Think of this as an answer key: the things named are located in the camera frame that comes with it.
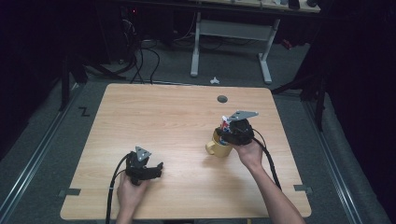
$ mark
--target table leg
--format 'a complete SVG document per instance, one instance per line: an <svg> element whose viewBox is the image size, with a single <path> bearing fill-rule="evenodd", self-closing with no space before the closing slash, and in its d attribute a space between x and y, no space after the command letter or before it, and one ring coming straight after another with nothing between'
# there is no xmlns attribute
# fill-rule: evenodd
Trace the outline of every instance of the table leg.
<svg viewBox="0 0 396 224"><path fill-rule="evenodd" d="M192 53L192 62L191 62L191 76L198 76L198 66L199 66L199 35L201 31L201 12L197 13L197 22L195 25L195 44L194 44L194 52Z"/></svg>
<svg viewBox="0 0 396 224"><path fill-rule="evenodd" d="M265 84L271 84L272 79L271 79L271 74L268 69L268 64L267 64L267 57L270 52L271 46L274 42L274 38L276 35L277 27L279 26L280 19L276 19L274 22L274 25L271 29L270 36L267 40L267 44L264 49L264 53L259 53L259 60L260 60L260 66L262 67L262 75L264 76L264 82Z"/></svg>

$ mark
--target hand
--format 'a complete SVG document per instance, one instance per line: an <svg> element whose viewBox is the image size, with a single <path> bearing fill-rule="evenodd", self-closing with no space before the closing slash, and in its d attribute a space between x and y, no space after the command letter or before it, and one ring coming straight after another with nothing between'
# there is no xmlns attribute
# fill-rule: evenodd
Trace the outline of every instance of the hand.
<svg viewBox="0 0 396 224"><path fill-rule="evenodd" d="M238 152L239 159L249 169L249 171L262 167L262 148L256 141L245 146L234 146Z"/></svg>
<svg viewBox="0 0 396 224"><path fill-rule="evenodd" d="M131 223L134 211L140 204L146 189L149 185L149 180L142 181L140 186L135 186L131 183L131 177L120 173L120 184L117 190L117 196L120 203L120 211L117 215L117 223Z"/></svg>

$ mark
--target person's left hand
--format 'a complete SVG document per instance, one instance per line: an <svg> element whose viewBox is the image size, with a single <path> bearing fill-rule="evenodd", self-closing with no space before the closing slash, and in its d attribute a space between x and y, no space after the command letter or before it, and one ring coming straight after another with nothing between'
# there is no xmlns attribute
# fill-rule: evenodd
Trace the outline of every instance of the person's left hand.
<svg viewBox="0 0 396 224"><path fill-rule="evenodd" d="M120 211L117 216L117 223L131 223L134 211L142 201L148 185L149 180L144 180L140 186L135 186L131 182L131 177L125 172L120 173L120 184L117 190Z"/></svg>

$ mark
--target cup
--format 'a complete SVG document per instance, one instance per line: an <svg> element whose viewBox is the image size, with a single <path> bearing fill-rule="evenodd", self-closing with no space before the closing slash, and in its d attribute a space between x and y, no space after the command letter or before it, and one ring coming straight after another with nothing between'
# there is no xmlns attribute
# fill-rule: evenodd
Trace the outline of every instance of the cup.
<svg viewBox="0 0 396 224"><path fill-rule="evenodd" d="M212 141L208 142L205 146L206 152L210 155L215 155L217 157L223 158L230 155L232 146L224 146L219 143L219 136L216 131L213 132Z"/></svg>

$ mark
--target wooden table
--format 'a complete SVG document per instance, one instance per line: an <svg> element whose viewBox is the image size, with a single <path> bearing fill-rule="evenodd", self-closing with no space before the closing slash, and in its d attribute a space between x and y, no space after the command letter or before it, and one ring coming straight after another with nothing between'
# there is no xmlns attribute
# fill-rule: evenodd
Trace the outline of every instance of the wooden table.
<svg viewBox="0 0 396 224"><path fill-rule="evenodd" d="M219 95L227 96L228 102L218 102ZM236 151L222 159L205 151L221 116L238 109L259 112L248 120L265 138L283 192L303 217L310 216L305 192L294 189L302 181L269 90L110 84L70 185L80 193L66 196L61 217L105 219L111 176L135 146L152 153L148 167L164 163L163 176L151 181L135 218L268 217L258 187ZM262 163L271 175L265 156ZM119 210L116 192L112 218Z"/></svg>

